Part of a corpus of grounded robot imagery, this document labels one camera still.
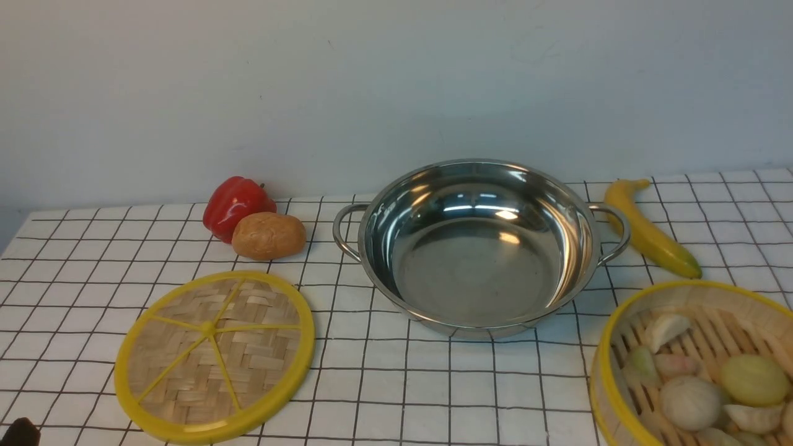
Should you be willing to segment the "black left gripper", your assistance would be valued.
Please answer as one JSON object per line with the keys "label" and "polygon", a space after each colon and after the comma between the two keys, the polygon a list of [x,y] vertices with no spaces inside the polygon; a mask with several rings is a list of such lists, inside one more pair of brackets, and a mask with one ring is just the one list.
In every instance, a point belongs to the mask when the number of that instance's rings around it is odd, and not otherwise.
{"label": "black left gripper", "polygon": [[29,418],[17,418],[2,436],[0,446],[37,446],[41,437]]}

